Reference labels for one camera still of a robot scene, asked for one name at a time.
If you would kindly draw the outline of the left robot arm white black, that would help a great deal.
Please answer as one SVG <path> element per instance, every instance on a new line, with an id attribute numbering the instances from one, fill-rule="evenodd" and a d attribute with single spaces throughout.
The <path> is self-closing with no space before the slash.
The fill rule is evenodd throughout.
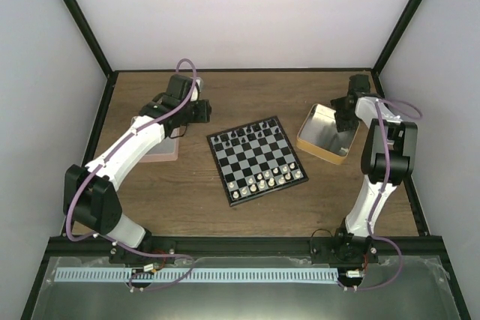
<path id="1" fill-rule="evenodd" d="M 135 262 L 147 262 L 152 257 L 147 229 L 124 214 L 118 190 L 136 164 L 170 138 L 175 129 L 209 122 L 212 108 L 200 97 L 202 83 L 198 76 L 172 75 L 166 91 L 141 108 L 127 131 L 104 153 L 66 171 L 63 210 L 70 240 L 83 239 L 72 233 L 73 223 L 80 223 L 90 235 L 127 247 L 127 254 Z"/>

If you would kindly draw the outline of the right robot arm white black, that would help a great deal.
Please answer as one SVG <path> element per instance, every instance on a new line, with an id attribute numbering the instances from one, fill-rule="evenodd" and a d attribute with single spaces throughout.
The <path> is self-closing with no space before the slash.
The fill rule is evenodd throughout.
<path id="1" fill-rule="evenodd" d="M 339 133 L 354 130 L 361 122 L 368 128 L 361 155 L 361 190 L 334 235 L 333 252 L 342 262 L 367 253 L 386 200 L 415 165 L 417 124 L 394 114 L 389 108 L 395 103 L 370 89 L 368 76 L 354 75 L 349 78 L 346 96 L 331 101 Z"/>

